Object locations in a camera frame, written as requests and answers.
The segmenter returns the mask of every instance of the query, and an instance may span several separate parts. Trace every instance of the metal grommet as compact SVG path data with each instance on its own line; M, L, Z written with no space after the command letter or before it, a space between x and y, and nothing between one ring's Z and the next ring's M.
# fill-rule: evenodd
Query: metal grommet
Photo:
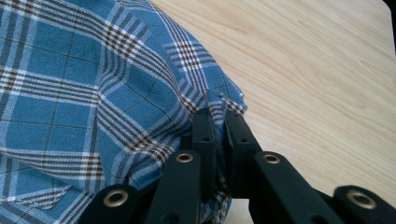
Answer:
M280 163L279 157L274 156L274 155L270 155L270 154L264 155L264 156L262 157L262 159L263 159L264 161L266 161L266 162L268 162L268 163L272 163L272 164Z
M112 200L111 197L115 195L120 195L120 198L117 200ZM126 202L128 199L128 192L123 189L113 189L111 190L103 200L103 203L107 207L118 207Z
M346 197L352 201L354 204L366 208L366 209L374 209L376 208L376 202L370 198L369 196L356 191L356 190L350 190L347 194Z
M182 153L176 157L176 160L179 162L190 162L192 159L193 156L189 153Z

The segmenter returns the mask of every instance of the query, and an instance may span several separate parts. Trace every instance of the wooden table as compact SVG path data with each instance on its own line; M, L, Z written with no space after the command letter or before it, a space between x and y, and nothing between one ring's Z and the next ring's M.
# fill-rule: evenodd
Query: wooden table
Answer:
M369 189L396 206L396 59L381 0L153 0L241 88L264 150L327 194ZM251 223L235 200L226 223Z

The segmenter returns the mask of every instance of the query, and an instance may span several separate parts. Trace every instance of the fabric fold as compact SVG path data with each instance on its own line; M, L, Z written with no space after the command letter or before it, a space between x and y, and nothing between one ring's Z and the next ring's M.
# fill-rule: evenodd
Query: fabric fold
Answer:
M142 189L204 107L219 144L201 221L224 220L224 116L247 107L198 40L146 0L0 1L0 17L0 222L74 223L100 189Z

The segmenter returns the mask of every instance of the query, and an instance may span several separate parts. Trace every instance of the black bracket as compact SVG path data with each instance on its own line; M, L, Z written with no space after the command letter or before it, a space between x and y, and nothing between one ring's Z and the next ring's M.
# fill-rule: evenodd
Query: black bracket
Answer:
M159 183L105 188L79 223L200 223L201 202L214 192L216 138L206 109L192 121ZM227 191L249 199L254 223L395 223L395 208L367 189L340 187L330 197L310 187L285 157L261 150L242 115L228 111L224 125Z

